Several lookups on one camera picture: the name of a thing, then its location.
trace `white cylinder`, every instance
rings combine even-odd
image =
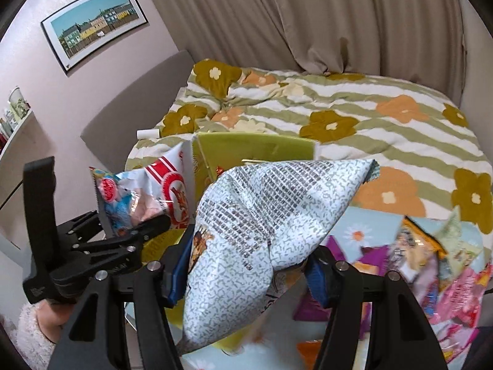
[[[159,139],[159,129],[142,129],[137,131],[137,139]]]

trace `white patterned snack bag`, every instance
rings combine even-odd
[[[197,208],[185,295],[183,355],[251,324],[287,289],[331,230],[373,160],[284,161],[223,173]]]

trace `headboard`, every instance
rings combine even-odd
[[[110,101],[81,134],[89,150],[114,173],[123,171],[139,129],[153,128],[186,86],[194,61],[179,51]]]

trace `beige curtain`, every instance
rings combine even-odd
[[[194,60],[407,79],[459,102],[458,0],[153,0]]]

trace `picture frame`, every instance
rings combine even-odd
[[[41,22],[65,73],[100,47],[148,23],[137,0],[75,0]]]

